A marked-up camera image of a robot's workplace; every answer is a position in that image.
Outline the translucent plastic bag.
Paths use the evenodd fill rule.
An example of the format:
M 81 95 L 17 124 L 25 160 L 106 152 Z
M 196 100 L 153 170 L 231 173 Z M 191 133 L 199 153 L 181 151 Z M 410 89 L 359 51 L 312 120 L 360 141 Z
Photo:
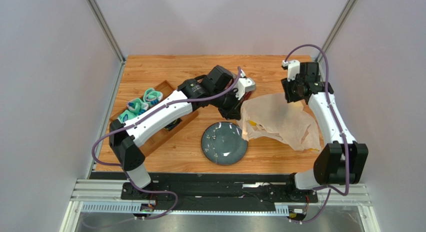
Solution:
M 249 120 L 257 125 L 251 126 Z M 246 141 L 268 137 L 289 145 L 295 151 L 319 152 L 321 149 L 316 120 L 304 111 L 302 102 L 287 103 L 285 93 L 244 101 L 237 125 Z

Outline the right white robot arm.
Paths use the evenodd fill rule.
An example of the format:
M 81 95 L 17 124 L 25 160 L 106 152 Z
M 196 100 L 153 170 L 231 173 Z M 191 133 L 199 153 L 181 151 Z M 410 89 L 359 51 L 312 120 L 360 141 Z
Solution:
M 321 81 L 317 62 L 282 62 L 287 77 L 281 80 L 288 103 L 304 100 L 313 112 L 324 140 L 324 149 L 313 168 L 293 175 L 300 190 L 359 183 L 369 154 L 366 144 L 358 143 L 346 127 L 336 105 L 334 91 Z

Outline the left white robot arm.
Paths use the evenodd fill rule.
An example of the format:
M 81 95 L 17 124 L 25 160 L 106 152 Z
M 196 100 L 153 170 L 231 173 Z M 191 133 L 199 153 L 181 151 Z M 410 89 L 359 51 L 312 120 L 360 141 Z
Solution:
M 207 75 L 187 79 L 168 97 L 126 122 L 114 120 L 109 128 L 109 145 L 120 167 L 136 189 L 151 183 L 140 147 L 153 135 L 177 119 L 209 105 L 217 107 L 222 118 L 239 120 L 246 95 L 255 82 L 239 68 L 234 74 L 217 65 Z

